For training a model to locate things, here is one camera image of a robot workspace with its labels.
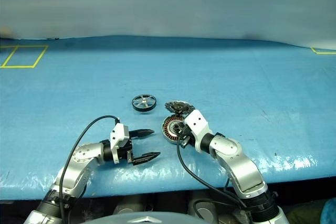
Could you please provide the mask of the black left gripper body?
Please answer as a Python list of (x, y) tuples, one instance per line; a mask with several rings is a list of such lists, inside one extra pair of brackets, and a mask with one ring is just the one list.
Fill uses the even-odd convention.
[(128, 140), (123, 147), (118, 148), (117, 154), (119, 160), (124, 159), (128, 164), (132, 164), (134, 159), (132, 141)]

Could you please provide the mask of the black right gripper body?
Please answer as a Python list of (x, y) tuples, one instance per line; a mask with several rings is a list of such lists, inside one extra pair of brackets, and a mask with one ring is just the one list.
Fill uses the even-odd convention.
[(178, 146), (186, 147), (187, 144), (191, 140), (191, 130), (190, 130), (190, 128), (187, 125), (185, 125), (183, 127), (182, 127), (182, 125), (180, 125), (180, 128), (178, 129), (176, 134), (177, 134), (177, 137), (178, 137), (178, 139), (177, 139)]

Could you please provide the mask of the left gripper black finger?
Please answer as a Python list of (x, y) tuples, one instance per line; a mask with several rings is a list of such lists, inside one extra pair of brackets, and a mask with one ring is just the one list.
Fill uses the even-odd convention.
[(135, 166), (135, 165), (147, 163), (155, 159), (159, 155), (160, 155), (160, 152), (149, 152), (149, 153), (142, 154), (139, 157), (134, 157), (134, 155), (132, 155), (132, 165)]
[(134, 137), (138, 137), (138, 138), (142, 138), (142, 137), (146, 137), (150, 134), (153, 134), (154, 131), (151, 129), (138, 129), (138, 130), (133, 130), (129, 132), (129, 137), (130, 138), (134, 138)]

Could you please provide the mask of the grey motor housing copper windings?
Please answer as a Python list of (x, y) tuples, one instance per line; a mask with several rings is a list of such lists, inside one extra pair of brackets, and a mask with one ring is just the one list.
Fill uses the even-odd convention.
[(182, 129), (184, 128), (184, 118), (180, 115), (171, 115), (165, 118), (162, 123), (162, 133), (165, 138), (172, 144), (177, 144), (180, 140), (180, 146), (185, 148), (188, 144), (182, 136)]

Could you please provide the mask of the black spoked rotor wheel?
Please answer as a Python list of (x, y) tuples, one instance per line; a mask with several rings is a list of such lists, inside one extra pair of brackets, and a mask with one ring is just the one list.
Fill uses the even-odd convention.
[(153, 95), (141, 94), (134, 97), (131, 104), (133, 109), (138, 112), (149, 112), (156, 107), (157, 101)]

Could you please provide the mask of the blue table cover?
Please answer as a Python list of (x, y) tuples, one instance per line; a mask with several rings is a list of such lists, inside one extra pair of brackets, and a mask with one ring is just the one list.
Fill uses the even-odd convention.
[[(137, 95), (156, 107), (138, 112)], [(113, 117), (136, 140), (133, 166), (108, 162), (88, 197), (201, 187), (162, 134), (165, 103), (200, 110), (213, 132), (239, 141), (267, 183), (336, 176), (336, 54), (266, 41), (159, 37), (0, 40), (0, 200), (40, 199), (84, 128), (109, 137)]]

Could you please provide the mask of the grey robot torso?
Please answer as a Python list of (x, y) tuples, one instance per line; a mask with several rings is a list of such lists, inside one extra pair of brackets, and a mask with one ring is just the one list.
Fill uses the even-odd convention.
[(96, 219), (100, 224), (194, 224), (199, 219), (175, 212), (130, 212)]

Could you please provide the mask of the blue plastic object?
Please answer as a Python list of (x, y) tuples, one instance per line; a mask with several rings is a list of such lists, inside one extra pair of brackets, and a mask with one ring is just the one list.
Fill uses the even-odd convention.
[(324, 204), (320, 224), (336, 224), (336, 198), (331, 198)]

